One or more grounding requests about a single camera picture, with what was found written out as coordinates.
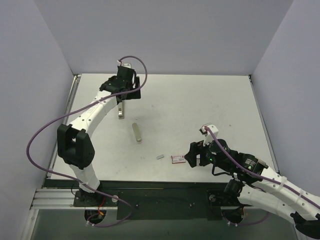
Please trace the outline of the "grey staple strip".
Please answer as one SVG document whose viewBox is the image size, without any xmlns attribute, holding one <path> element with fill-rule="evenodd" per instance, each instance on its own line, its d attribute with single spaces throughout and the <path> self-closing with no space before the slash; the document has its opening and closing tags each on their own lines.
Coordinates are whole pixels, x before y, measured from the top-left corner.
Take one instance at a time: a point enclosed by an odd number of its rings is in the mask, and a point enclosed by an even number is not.
<svg viewBox="0 0 320 240">
<path fill-rule="evenodd" d="M 156 157 L 156 159 L 157 160 L 160 160 L 160 159 L 162 159 L 162 158 L 164 158 L 165 156 L 162 154 L 162 155 L 158 155 L 157 157 Z"/>
</svg>

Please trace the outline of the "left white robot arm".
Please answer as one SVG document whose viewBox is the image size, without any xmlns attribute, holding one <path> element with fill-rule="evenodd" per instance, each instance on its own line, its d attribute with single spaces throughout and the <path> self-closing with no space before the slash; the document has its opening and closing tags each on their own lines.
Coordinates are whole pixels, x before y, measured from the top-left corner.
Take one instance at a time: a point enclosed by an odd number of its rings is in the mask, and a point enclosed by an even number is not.
<svg viewBox="0 0 320 240">
<path fill-rule="evenodd" d="M 118 66 L 117 74 L 110 77 L 99 88 L 93 103 L 68 125 L 61 124 L 57 129 L 57 153 L 69 165 L 75 177 L 81 181 L 80 193 L 92 206 L 99 205 L 103 193 L 98 190 L 101 183 L 98 180 L 92 161 L 95 149 L 91 141 L 92 134 L 104 117 L 124 100 L 140 99 L 141 92 L 135 91 L 105 99 L 112 94 L 127 92 L 140 86 L 140 78 L 134 69 Z"/>
</svg>

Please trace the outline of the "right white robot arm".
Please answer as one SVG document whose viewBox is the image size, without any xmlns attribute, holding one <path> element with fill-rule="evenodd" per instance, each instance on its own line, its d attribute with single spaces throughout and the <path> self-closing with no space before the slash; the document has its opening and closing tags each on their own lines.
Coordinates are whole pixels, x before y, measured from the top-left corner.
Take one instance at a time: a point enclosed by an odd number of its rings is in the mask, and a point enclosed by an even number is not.
<svg viewBox="0 0 320 240">
<path fill-rule="evenodd" d="M 192 168 L 212 164 L 232 179 L 223 192 L 230 205 L 240 202 L 275 214 L 302 234 L 320 238 L 320 198 L 290 182 L 254 155 L 228 147 L 223 139 L 192 142 L 184 156 Z"/>
</svg>

